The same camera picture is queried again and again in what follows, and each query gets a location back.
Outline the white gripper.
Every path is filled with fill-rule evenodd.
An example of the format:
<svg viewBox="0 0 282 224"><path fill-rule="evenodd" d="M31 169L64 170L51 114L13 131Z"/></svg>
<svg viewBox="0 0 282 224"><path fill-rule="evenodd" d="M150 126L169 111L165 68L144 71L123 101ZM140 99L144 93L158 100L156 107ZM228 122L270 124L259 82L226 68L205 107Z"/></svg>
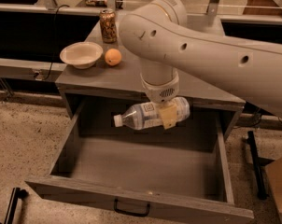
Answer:
<svg viewBox="0 0 282 224"><path fill-rule="evenodd" d="M179 92L179 75L174 71L174 77L163 84L150 84L141 77L142 86L149 100L156 104L162 104L175 98ZM176 125L177 105L174 102L163 104L159 107L159 115L162 120L162 126L165 130L173 128Z"/></svg>

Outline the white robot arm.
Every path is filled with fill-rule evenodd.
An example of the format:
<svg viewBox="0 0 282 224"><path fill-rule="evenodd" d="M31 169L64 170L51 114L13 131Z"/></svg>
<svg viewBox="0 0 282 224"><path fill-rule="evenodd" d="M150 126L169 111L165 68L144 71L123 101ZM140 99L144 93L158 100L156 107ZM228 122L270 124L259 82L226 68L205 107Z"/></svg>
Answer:
<svg viewBox="0 0 282 224"><path fill-rule="evenodd" d="M187 27L180 0L154 0L125 15L122 45L143 59L146 95L164 103L177 95L182 70L282 118L282 45Z"/></svg>

